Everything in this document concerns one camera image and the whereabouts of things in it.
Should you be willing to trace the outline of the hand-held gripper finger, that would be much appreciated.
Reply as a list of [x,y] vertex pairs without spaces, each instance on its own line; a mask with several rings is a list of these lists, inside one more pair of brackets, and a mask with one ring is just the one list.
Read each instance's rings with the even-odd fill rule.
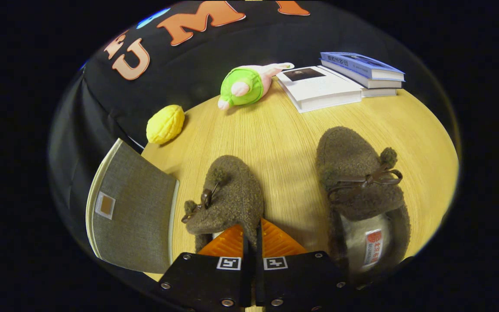
[[176,310],[251,306],[252,251],[237,224],[198,253],[181,253],[159,280],[159,297]]
[[258,227],[256,304],[265,311],[341,311],[354,290],[322,250],[308,252],[266,219]]

